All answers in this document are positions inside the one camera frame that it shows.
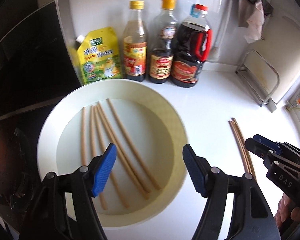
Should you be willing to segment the person's right hand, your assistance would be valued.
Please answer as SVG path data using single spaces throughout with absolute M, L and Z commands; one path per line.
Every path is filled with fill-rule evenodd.
M 294 204 L 294 202 L 283 193 L 282 198 L 279 201 L 277 212 L 274 216 L 275 223 L 280 229 L 283 222 L 287 218 L 291 218 L 293 221 L 300 222 L 300 207 L 294 207 L 293 210 L 289 210 L 289 207 Z

